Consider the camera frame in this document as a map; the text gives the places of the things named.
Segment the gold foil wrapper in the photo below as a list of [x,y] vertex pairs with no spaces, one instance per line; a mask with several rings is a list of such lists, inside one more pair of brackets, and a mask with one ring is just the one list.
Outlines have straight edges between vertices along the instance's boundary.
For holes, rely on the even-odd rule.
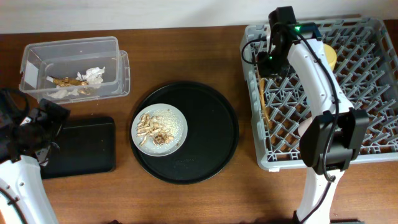
[[61,87],[83,86],[83,85],[87,85],[88,84],[86,81],[80,81],[80,80],[77,80],[77,79],[70,79],[68,77],[66,77],[66,78],[46,77],[46,80],[56,84],[57,86],[61,86]]

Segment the yellow plastic bowl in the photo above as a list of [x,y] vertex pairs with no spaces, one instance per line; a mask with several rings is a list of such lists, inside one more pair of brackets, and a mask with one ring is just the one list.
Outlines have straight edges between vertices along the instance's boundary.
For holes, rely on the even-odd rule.
[[323,46],[327,62],[329,64],[331,71],[333,71],[337,61],[336,51],[328,44],[323,44]]

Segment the pink plastic cup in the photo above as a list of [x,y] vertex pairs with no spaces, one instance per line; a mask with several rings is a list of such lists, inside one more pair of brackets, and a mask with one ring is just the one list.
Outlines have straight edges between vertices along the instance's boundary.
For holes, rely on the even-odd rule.
[[312,117],[309,117],[308,119],[306,119],[305,121],[302,121],[300,124],[299,124],[299,127],[298,127],[298,135],[299,136],[303,136],[303,134],[305,133],[305,131],[308,129],[308,127],[311,125],[311,123],[312,123]]

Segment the white tissue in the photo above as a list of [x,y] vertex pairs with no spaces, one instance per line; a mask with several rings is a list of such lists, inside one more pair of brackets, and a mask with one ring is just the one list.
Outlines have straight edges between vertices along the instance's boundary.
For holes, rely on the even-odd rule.
[[82,82],[86,82],[89,85],[101,84],[103,82],[103,73],[105,72],[105,68],[89,68],[84,75],[80,72],[77,73],[76,79]]

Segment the grey plate with food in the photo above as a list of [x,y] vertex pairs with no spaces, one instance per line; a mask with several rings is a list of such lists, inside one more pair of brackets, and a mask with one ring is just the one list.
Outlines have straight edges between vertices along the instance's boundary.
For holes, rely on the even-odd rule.
[[176,107],[157,103],[140,110],[132,120],[131,140],[148,156],[168,156],[179,150],[188,135],[188,123]]

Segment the food scraps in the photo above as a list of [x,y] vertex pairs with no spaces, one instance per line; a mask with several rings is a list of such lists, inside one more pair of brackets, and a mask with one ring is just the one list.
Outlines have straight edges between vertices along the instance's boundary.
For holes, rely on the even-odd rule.
[[179,116],[171,109],[161,109],[140,115],[136,125],[139,146],[151,142],[155,148],[176,143],[183,131]]

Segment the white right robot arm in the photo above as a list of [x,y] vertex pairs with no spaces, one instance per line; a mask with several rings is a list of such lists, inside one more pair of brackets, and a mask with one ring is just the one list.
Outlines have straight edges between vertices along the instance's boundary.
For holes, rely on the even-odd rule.
[[307,166],[303,199],[294,211],[294,223],[329,223],[338,182],[361,149],[369,116],[354,108],[342,92],[326,58],[321,34],[314,22],[297,22],[291,6],[269,14],[267,51],[257,56],[264,78],[282,76],[291,66],[299,77],[311,111],[311,122],[299,141]]

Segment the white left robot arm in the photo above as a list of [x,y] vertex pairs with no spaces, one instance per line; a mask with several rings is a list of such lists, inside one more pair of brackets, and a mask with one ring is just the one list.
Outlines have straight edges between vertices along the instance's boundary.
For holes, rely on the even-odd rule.
[[1,89],[1,218],[5,223],[57,223],[40,167],[63,129],[68,109],[42,98],[30,109],[26,95]]

